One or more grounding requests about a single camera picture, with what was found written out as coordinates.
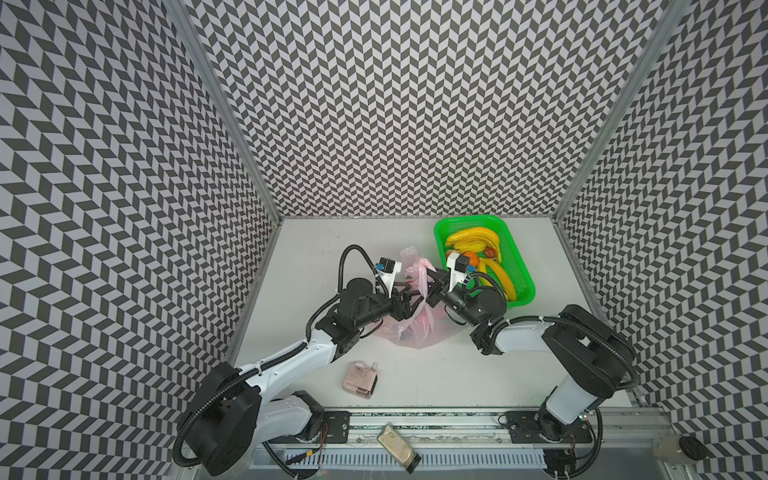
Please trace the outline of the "pink plastic bag fruit print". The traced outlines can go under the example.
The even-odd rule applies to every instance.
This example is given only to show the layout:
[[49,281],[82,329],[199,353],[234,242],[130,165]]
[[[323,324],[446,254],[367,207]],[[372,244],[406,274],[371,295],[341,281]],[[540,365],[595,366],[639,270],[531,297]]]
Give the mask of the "pink plastic bag fruit print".
[[423,300],[408,319],[397,321],[391,316],[385,317],[383,325],[374,335],[400,347],[424,349],[457,334],[461,326],[451,321],[442,308],[431,307],[426,303],[428,273],[435,270],[434,265],[413,246],[402,250],[400,257],[406,283]]

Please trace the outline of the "orange fake fruit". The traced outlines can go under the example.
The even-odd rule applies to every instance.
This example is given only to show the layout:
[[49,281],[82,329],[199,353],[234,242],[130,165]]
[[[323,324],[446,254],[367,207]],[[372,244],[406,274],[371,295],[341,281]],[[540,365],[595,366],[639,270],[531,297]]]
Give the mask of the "orange fake fruit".
[[463,255],[469,259],[469,264],[471,266],[478,267],[480,265],[479,256],[475,252],[467,251],[467,252],[464,252]]

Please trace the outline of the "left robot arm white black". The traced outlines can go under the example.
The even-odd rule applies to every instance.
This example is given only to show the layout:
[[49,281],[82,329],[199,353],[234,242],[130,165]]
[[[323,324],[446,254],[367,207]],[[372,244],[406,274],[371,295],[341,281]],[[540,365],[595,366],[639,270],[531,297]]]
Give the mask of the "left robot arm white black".
[[176,422],[171,457],[179,467],[202,466],[217,476],[229,470],[253,442],[294,436],[313,440],[323,408],[305,391],[286,395],[298,380],[348,353],[375,323],[409,320],[430,289],[398,281],[400,265],[363,257],[370,277],[345,280],[346,258],[361,252],[352,244],[341,254],[335,294],[308,319],[303,337],[277,353],[234,367],[222,362],[202,380]]

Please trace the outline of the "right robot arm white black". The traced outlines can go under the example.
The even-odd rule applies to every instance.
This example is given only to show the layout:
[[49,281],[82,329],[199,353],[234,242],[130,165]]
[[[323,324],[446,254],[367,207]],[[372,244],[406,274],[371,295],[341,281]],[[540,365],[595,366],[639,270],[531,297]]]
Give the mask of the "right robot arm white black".
[[566,376],[529,421],[542,441],[564,440],[583,413],[595,410],[615,392],[639,384],[631,342],[585,308],[569,304],[555,316],[506,318],[497,287],[469,286],[482,277],[479,272],[429,269],[427,303],[442,303],[469,324],[471,341],[483,355],[512,351],[554,355]]

